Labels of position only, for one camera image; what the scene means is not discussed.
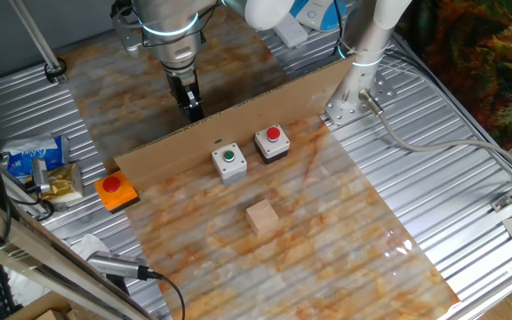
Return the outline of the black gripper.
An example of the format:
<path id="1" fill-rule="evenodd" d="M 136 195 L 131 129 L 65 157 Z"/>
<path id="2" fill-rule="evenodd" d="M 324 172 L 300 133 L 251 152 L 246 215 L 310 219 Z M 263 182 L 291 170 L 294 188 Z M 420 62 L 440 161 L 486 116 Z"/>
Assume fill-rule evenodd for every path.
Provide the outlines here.
<path id="1" fill-rule="evenodd" d="M 168 73 L 171 94 L 176 99 L 183 115 L 190 123 L 204 118 L 203 101 L 200 97 L 196 71 Z"/>

